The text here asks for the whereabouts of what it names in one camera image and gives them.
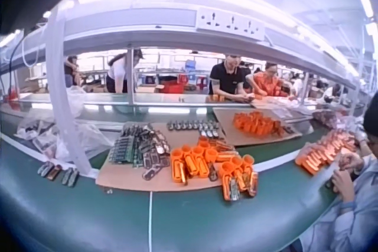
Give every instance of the white cable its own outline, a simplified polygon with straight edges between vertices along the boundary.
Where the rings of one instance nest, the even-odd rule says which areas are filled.
[[[38,56],[40,55],[40,47],[41,47],[41,44],[42,44],[42,36],[43,36],[44,31],[45,31],[45,28],[42,28],[41,36],[40,36],[40,44],[38,45],[37,54],[35,55],[35,61],[30,65],[26,62],[26,59],[25,59],[24,41],[22,41],[22,43],[21,43],[22,60],[24,61],[24,64],[29,68],[33,67],[38,61]]]

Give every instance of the orange shirt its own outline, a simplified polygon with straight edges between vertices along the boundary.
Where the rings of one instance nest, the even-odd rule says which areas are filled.
[[[277,76],[269,78],[265,72],[258,72],[253,75],[253,79],[261,90],[267,92],[268,96],[271,96],[271,97],[286,97],[287,96],[285,92],[281,91],[281,82],[277,78]]]

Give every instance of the cardboard sheet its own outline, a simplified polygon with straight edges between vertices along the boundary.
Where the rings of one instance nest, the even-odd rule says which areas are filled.
[[[197,130],[169,131],[166,123],[151,123],[151,125],[155,130],[162,132],[172,149],[180,148],[183,144],[195,146],[200,136]],[[137,191],[185,191],[221,185],[220,180],[211,182],[208,178],[198,177],[189,179],[186,186],[175,183],[172,180],[171,167],[163,168],[154,178],[146,181],[142,178],[143,173],[146,171],[145,168],[133,168],[132,165],[114,165],[108,159],[109,157],[96,179],[96,184],[103,187]]]
[[[233,118],[235,113],[250,113],[250,112],[262,112],[264,116],[269,116],[275,120],[281,120],[276,114],[270,109],[225,109],[225,108],[214,108],[214,114],[216,115],[219,123],[221,124],[224,134],[226,135],[227,141],[234,146],[246,146],[246,145],[258,145],[266,143],[280,142],[283,140],[293,139],[295,137],[302,136],[293,127],[294,134],[284,133],[282,137],[278,135],[270,135],[263,139],[255,138],[251,135],[243,133],[239,129],[236,129],[233,125]],[[285,122],[281,122],[282,126],[287,126]]]

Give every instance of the electrical socket strip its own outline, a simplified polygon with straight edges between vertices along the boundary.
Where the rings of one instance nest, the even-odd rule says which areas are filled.
[[[195,21],[197,30],[208,30],[239,35],[263,41],[265,26],[253,18],[224,10],[200,7]]]

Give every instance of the workbench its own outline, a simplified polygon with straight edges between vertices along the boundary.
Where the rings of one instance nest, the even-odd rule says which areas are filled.
[[[19,110],[30,107],[30,102],[20,103]],[[214,118],[211,107],[206,114],[196,109],[175,114],[175,119]],[[311,177],[293,161],[261,172],[257,196],[235,203],[223,200],[220,187],[153,193],[114,189],[106,194],[94,179],[81,176],[68,188],[59,177],[50,182],[37,175],[42,163],[17,146],[30,143],[13,136],[21,118],[1,115],[0,216],[31,251],[272,252],[294,241],[335,198],[320,188],[304,205],[300,199]],[[99,106],[85,109],[79,118],[167,122],[172,116],[149,113],[146,107],[113,106],[106,112]],[[315,122],[295,127],[302,137],[237,150],[254,156],[256,163],[274,161],[327,133]],[[91,159],[92,167],[100,168],[105,157],[102,153]]]

